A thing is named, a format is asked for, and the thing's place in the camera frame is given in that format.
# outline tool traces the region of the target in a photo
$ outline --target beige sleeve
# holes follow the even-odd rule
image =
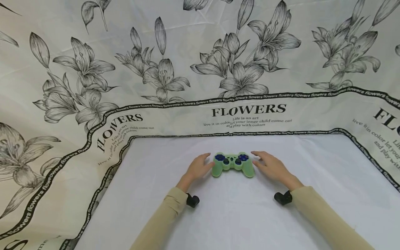
[[[373,250],[312,188],[302,187],[291,192],[297,209],[324,236],[333,250]]]
[[[159,250],[169,235],[176,217],[186,205],[188,195],[179,188],[172,188],[153,216],[144,226],[130,250]]]

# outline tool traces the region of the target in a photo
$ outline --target fabric backdrop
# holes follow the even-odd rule
[[[137,137],[343,134],[400,190],[399,4],[0,0],[0,249],[73,249]]]

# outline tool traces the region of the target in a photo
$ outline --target green game controller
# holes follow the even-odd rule
[[[231,168],[242,170],[244,175],[249,178],[254,176],[253,164],[249,156],[244,152],[239,154],[223,154],[219,152],[214,156],[214,162],[215,165],[211,170],[211,174],[214,177],[219,177],[223,170]]]

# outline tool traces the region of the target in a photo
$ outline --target hand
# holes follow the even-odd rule
[[[189,165],[188,170],[182,176],[176,187],[186,193],[194,180],[200,179],[206,175],[206,173],[215,165],[214,162],[204,165],[204,161],[208,156],[210,156],[210,153],[197,156]]]
[[[268,178],[281,182],[290,191],[304,186],[278,158],[265,151],[252,151],[251,153],[264,161],[265,165],[258,161],[253,161],[253,164]]]

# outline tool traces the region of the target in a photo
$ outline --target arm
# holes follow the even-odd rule
[[[253,163],[266,176],[280,181],[290,190],[297,209],[314,224],[334,250],[374,249],[312,187],[304,186],[292,175],[280,160],[266,152],[252,153],[262,158],[265,165],[256,161]]]
[[[176,187],[172,188],[153,216],[144,226],[130,250],[159,250],[162,248],[173,222],[186,205],[188,191],[192,182],[202,178],[213,166],[214,162],[204,165],[210,154],[202,154],[194,159],[188,171],[182,176]]]

